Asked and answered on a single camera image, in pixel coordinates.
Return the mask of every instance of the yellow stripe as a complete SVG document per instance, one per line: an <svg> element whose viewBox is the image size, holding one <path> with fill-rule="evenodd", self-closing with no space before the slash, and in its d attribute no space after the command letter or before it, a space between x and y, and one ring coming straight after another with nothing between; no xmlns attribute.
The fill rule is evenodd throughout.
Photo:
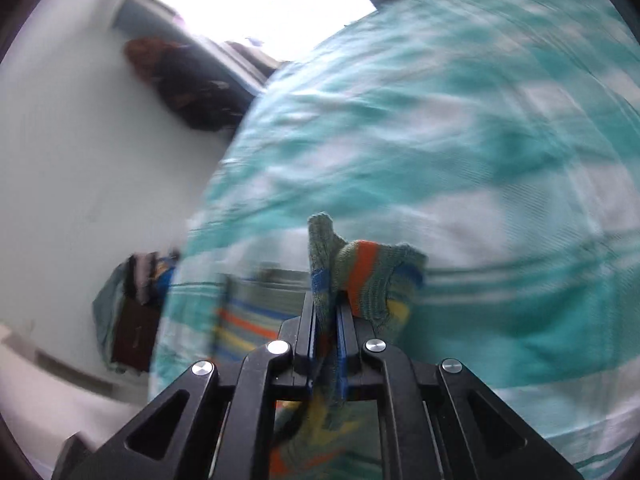
<svg viewBox="0 0 640 480"><path fill-rule="evenodd" d="M400 323L406 323L409 317L409 307L407 307L401 301L386 300L386 307L393 317L395 317Z"/></svg>
<svg viewBox="0 0 640 480"><path fill-rule="evenodd" d="M326 430L324 428L324 422L328 413L328 406L322 398L322 395L316 391L309 404L308 412L306 412L306 419L303 422L303 426L299 430L300 433L309 435L308 442L312 446L328 446L334 440L352 433L360 426L359 421L347 421L339 428Z"/></svg>
<svg viewBox="0 0 640 480"><path fill-rule="evenodd" d="M229 346L242 349L245 352L250 352L255 349L255 345L253 343L249 343L248 341L239 338L237 335L232 334L220 326L216 327L216 336L222 339L222 341Z"/></svg>

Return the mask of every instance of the teal checkered bedsheet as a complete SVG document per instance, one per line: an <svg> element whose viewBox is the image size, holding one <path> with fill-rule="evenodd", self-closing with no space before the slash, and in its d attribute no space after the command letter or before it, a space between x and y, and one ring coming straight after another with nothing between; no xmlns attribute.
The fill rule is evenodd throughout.
<svg viewBox="0 0 640 480"><path fill-rule="evenodd" d="M608 0L399 0L279 72L193 218L152 395L224 358L223 275L308 270L326 211L428 255L412 358L606 478L640 431L639 60Z"/></svg>

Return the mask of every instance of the metal screw head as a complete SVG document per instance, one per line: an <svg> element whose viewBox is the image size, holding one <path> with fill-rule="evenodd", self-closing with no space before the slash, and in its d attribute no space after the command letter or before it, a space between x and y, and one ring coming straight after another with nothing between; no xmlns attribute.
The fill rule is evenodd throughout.
<svg viewBox="0 0 640 480"><path fill-rule="evenodd" d="M267 350L274 355L281 355L289 350L289 343L283 341L282 339L276 339L276 341L271 341L267 345Z"/></svg>
<svg viewBox="0 0 640 480"><path fill-rule="evenodd" d="M213 371L213 364L209 361L198 361L191 367L191 371L196 375L207 375Z"/></svg>
<svg viewBox="0 0 640 480"><path fill-rule="evenodd" d="M444 359L442 369L450 374L459 374L462 371L462 363L457 359Z"/></svg>
<svg viewBox="0 0 640 480"><path fill-rule="evenodd" d="M369 352L382 352L386 348L386 343L382 339L369 339L364 346Z"/></svg>

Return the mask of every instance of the striped blanket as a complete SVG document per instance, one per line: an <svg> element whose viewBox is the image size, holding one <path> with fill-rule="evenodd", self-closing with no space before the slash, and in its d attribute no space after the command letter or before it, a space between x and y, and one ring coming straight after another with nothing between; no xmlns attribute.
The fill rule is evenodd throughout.
<svg viewBox="0 0 640 480"><path fill-rule="evenodd" d="M194 216L151 395L295 308L227 276L308 271L306 219L427 254L399 345L454 356L580 470L640 431L640 46L608 0L398 0L274 76ZM354 439L332 463L374 478Z"/></svg>

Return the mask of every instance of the blue stripe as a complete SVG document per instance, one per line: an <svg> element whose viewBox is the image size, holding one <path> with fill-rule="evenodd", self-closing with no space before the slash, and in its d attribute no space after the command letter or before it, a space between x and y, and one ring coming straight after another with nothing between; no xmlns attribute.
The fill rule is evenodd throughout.
<svg viewBox="0 0 640 480"><path fill-rule="evenodd" d="M255 314L260 314L261 316L264 317L270 317L271 319L280 319L282 321L286 320L286 319L290 319L292 317L296 317L293 314L286 314L285 312L277 312L275 310L267 310L266 308L260 308L259 306L255 306L252 305L250 303L246 303L245 301L241 301L241 300L236 300L235 298L232 298L231 300L229 300L229 303L231 303L232 305L235 305L239 308L244 308L245 310L248 310L249 312L253 312Z"/></svg>
<svg viewBox="0 0 640 480"><path fill-rule="evenodd" d="M605 462L603 465L599 467L580 471L580 474L582 475L584 480L596 480L597 478L608 478L611 475L611 473L613 473L615 468L618 467L618 465L622 461L623 456L625 455L626 453L621 453L617 457L613 458L612 460L609 460L608 462Z"/></svg>
<svg viewBox="0 0 640 480"><path fill-rule="evenodd" d="M314 292L325 292L329 290L331 274L328 269L316 270L311 274L311 290Z"/></svg>
<svg viewBox="0 0 640 480"><path fill-rule="evenodd" d="M337 332L337 354L338 354L338 391L341 399L347 397L347 356L345 354L344 328L342 319L338 316L336 325Z"/></svg>
<svg viewBox="0 0 640 480"><path fill-rule="evenodd" d="M576 469L582 469L583 467L587 467L588 465L591 465L594 462L602 462L603 460L606 460L607 458L610 458L614 456L616 453L622 451L623 449L625 449L625 447L630 447L633 444L635 439L636 439L635 437L630 438L626 442L623 442L622 444L620 444L619 446L616 446L610 451L607 451L605 453L600 453L598 455L593 455L586 460L581 460L580 462L576 462L574 464L574 467Z"/></svg>

